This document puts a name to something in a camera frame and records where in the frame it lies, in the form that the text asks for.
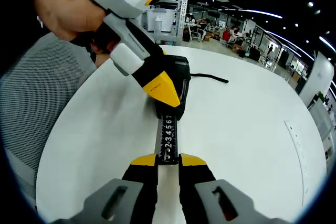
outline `gray chair back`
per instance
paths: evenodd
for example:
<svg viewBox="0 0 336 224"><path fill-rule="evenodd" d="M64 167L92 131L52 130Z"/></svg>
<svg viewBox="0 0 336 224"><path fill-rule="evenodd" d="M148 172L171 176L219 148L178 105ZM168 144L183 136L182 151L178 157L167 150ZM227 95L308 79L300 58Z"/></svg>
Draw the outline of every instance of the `gray chair back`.
<svg viewBox="0 0 336 224"><path fill-rule="evenodd" d="M95 70L84 48L50 33L0 80L0 134L17 181L32 205L49 133L68 101Z"/></svg>

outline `ceiling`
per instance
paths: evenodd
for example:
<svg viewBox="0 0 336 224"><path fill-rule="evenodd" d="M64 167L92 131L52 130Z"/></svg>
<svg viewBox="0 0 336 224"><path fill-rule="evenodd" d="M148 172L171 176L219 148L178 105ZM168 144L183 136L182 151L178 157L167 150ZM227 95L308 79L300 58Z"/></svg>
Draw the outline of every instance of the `ceiling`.
<svg viewBox="0 0 336 224"><path fill-rule="evenodd" d="M335 37L335 19L333 6L335 0L229 0L229 2L221 2L218 0L189 0L189 4L197 4L197 2L208 2L207 8L224 9L223 6L232 9L241 7L243 9L252 9L262 12L268 12L282 16L283 18L271 17L264 14L248 13L234 10L223 10L222 13L234 14L235 17L243 15L243 18L254 18L254 21L265 30L271 31L283 38L296 44L298 47L306 51L309 55L314 56L314 51L321 51L326 57L332 58L336 62L336 54L322 43L319 36L325 38L330 44L336 47ZM312 7L308 6L309 2L313 2ZM312 60L305 56L301 51L302 59L307 63Z"/></svg>

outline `black cable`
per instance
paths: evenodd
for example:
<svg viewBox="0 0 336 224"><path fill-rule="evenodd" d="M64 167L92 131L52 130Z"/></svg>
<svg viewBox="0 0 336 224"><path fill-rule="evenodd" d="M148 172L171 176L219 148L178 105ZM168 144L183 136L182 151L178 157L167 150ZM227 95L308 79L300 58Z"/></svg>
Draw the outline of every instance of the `black cable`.
<svg viewBox="0 0 336 224"><path fill-rule="evenodd" d="M211 79L215 79L217 81L223 82L223 83L228 83L228 80L225 80L223 78L219 78L217 76L212 76L211 74L204 74L204 73L191 73L191 76L194 77L207 77L207 78L211 78Z"/></svg>

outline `metal shelving rack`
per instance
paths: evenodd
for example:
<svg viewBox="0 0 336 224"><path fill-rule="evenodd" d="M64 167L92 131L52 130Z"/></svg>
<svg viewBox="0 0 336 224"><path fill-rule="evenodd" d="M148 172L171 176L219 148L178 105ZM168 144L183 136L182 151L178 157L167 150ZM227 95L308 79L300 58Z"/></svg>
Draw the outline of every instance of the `metal shelving rack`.
<svg viewBox="0 0 336 224"><path fill-rule="evenodd" d="M157 3L157 5L174 5L177 6L177 14L176 14L176 25L173 27L170 33L161 33L158 36L155 36L154 33L150 33L155 40L165 40L165 41L173 41L174 45L181 45L183 29L185 23L185 14L187 11L188 0L176 0L176 1L168 1L161 0Z"/></svg>

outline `white round table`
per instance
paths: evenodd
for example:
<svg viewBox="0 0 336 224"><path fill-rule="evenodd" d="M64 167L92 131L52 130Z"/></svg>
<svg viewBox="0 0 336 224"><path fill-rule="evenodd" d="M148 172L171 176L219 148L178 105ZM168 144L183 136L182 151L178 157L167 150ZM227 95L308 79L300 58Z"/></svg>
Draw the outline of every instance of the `white round table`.
<svg viewBox="0 0 336 224"><path fill-rule="evenodd" d="M284 120L303 140L309 169L309 203L326 174L321 137L304 103L276 74L240 59L200 49L163 46L188 58L191 73L229 80L191 79L178 151L205 160L269 218L294 221L302 212L302 175ZM81 86L58 118L44 148L36 187L46 221L70 218L84 200L135 158L154 153L153 101L132 77L106 61ZM159 167L159 200L153 223L184 223L178 167Z"/></svg>

